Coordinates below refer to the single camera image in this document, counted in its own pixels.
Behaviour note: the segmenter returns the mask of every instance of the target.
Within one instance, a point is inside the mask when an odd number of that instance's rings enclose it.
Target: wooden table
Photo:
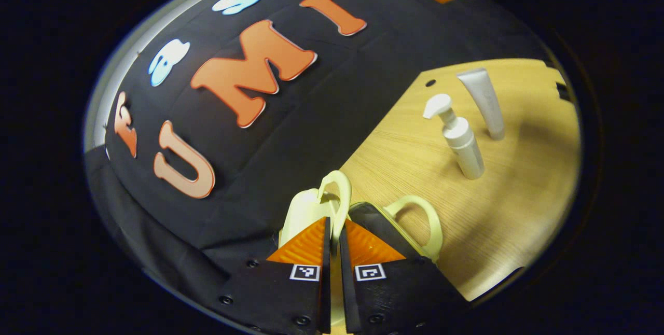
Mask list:
[[[505,120],[505,139],[493,141],[456,73],[484,67]],[[429,80],[436,80],[431,87]],[[389,113],[341,167],[353,184],[352,201],[388,205],[414,194],[431,202],[444,243],[438,266],[467,300],[512,271],[529,265],[562,225],[579,175],[579,123],[574,104],[560,99],[560,73],[532,59],[498,59],[420,73]],[[466,179],[442,136],[439,118],[422,117],[435,94],[475,132],[486,171]],[[398,217],[425,243],[424,212]]]

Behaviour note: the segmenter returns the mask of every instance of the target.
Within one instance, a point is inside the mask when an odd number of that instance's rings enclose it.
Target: cup handle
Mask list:
[[[404,207],[408,204],[419,205],[424,210],[424,212],[426,212],[426,215],[429,218],[429,241],[422,246],[422,249],[427,254],[427,257],[436,263],[438,262],[440,249],[443,247],[443,230],[440,226],[440,219],[438,218],[438,214],[436,213],[433,205],[431,205],[431,203],[429,203],[427,200],[420,198],[419,196],[406,195],[403,198],[394,201],[394,203],[384,207],[383,209],[385,212],[387,212],[387,214],[390,215],[390,217],[392,217],[392,219],[394,219],[396,218],[396,214],[398,214],[399,211],[404,209]]]
[[[351,181],[344,173],[339,170],[330,172],[327,176],[323,177],[321,186],[318,188],[318,202],[322,201],[325,187],[335,183],[339,186],[339,209],[336,214],[332,215],[332,237],[330,239],[330,249],[333,255],[337,254],[337,244],[339,243],[339,236],[341,229],[343,229],[344,222],[348,215],[348,210],[351,207]]]

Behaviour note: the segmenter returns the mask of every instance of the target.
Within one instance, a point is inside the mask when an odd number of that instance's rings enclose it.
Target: white tube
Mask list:
[[[503,122],[503,113],[498,105],[496,92],[489,79],[489,73],[485,68],[477,68],[457,74],[457,78],[463,82],[463,86],[468,89],[475,104],[482,113],[484,123],[489,129],[491,138],[500,141],[505,138],[505,122]]]

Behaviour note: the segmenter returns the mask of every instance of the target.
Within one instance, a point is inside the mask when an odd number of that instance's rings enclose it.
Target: orange letter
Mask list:
[[[332,23],[337,24],[342,35],[353,35],[367,27],[367,21],[356,18],[332,0],[303,0],[299,5],[311,7],[324,14],[326,18],[332,20]]]
[[[268,60],[279,69],[279,78],[292,80],[316,61],[318,55],[304,51],[276,32],[272,21],[261,20],[240,33],[245,60],[213,57],[191,78],[191,87],[205,87],[238,115],[238,126],[247,128],[265,109],[265,100],[249,98],[239,87],[276,94],[279,85]]]
[[[210,195],[214,187],[214,170],[212,166],[203,155],[194,150],[189,144],[186,144],[182,138],[173,132],[173,124],[169,120],[164,121],[163,125],[161,125],[159,146],[165,150],[170,149],[177,153],[178,156],[194,167],[199,176],[193,181],[185,178],[180,172],[166,163],[163,153],[158,152],[155,155],[154,164],[157,178],[165,179],[174,188],[195,199],[202,199]]]
[[[118,96],[118,105],[116,106],[116,120],[114,121],[114,128],[116,134],[122,138],[126,146],[129,147],[129,152],[136,158],[136,129],[129,127],[131,124],[131,115],[129,110],[124,106],[127,101],[125,92],[121,92]]]

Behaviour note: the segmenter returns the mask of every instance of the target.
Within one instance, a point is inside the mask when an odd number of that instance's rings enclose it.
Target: pump bottle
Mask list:
[[[431,119],[438,115],[443,120],[443,136],[456,155],[463,175],[468,179],[478,179],[484,173],[484,161],[475,135],[465,118],[456,117],[451,105],[452,99],[447,94],[435,95],[426,103],[424,118]]]

